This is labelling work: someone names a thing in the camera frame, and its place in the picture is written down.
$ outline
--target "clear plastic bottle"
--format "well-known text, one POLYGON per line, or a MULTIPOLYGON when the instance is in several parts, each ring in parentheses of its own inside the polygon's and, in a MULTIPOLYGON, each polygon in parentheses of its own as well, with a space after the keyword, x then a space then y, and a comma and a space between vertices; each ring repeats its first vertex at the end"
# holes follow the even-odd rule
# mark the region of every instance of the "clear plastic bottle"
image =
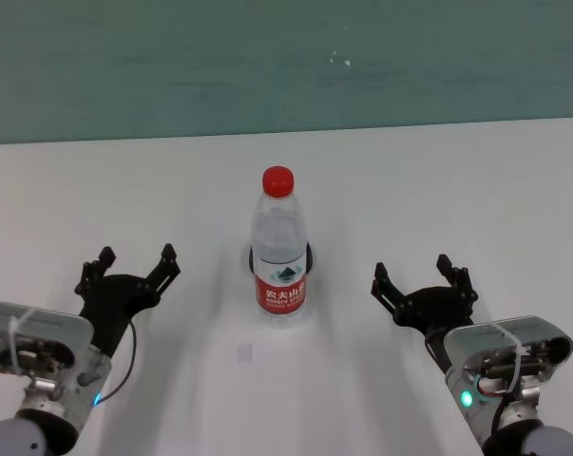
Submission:
POLYGON ((269 315, 293 315, 306 295, 307 232, 290 169, 263 174, 263 194, 252 223, 258 305, 269 315))

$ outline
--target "led light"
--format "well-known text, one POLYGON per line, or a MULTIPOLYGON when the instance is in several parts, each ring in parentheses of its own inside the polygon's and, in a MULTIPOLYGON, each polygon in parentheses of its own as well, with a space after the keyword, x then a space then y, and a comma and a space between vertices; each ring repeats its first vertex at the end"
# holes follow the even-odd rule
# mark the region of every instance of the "led light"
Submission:
POLYGON ((461 405, 464 406, 466 409, 471 407, 472 402, 474 402, 474 398, 472 397, 472 393, 469 392, 467 389, 464 389, 461 393, 461 405))

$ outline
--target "red label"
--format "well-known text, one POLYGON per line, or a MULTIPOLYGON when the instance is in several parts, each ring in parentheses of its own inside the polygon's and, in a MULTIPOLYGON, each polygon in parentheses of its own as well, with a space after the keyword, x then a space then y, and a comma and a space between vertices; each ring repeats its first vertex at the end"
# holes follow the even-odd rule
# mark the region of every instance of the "red label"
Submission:
POLYGON ((257 301, 260 307, 272 314, 289 314, 301 307, 305 301, 306 275, 299 282, 286 287, 275 287, 255 275, 257 301))

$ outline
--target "zip tie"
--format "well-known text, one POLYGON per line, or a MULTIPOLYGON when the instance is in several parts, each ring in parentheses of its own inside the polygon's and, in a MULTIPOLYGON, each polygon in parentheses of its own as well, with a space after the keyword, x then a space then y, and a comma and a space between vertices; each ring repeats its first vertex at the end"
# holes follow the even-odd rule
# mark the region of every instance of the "zip tie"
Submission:
POLYGON ((491 321, 491 325, 497 328, 506 337, 512 339, 512 341, 516 345, 516 364, 514 365, 514 375, 512 375, 512 381, 510 382, 510 385, 507 387, 506 390, 506 393, 513 392, 514 387, 516 387, 516 384, 518 383, 518 378, 521 374, 521 363, 523 361, 523 353, 525 352, 525 350, 523 350, 523 343, 520 341, 518 337, 516 337, 512 332, 508 331, 503 326, 498 325, 493 321, 491 321))
POLYGON ((16 318, 15 316, 10 316, 10 325, 9 325, 9 337, 10 337, 10 356, 11 356, 11 364, 13 365, 13 370, 16 375, 22 375, 22 371, 20 370, 20 366, 18 366, 18 354, 16 350, 16 332, 20 329, 20 326, 27 321, 31 315, 37 309, 31 307, 26 312, 22 314, 20 318, 16 318))

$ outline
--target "bottle label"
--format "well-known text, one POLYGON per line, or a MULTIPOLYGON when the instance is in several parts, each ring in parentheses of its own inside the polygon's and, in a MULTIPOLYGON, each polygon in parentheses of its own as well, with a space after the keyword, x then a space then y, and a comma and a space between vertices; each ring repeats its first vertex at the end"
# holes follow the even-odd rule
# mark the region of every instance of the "bottle label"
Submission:
POLYGON ((272 314, 289 314, 305 301, 307 254, 290 263, 268 263, 255 257, 257 301, 272 314))

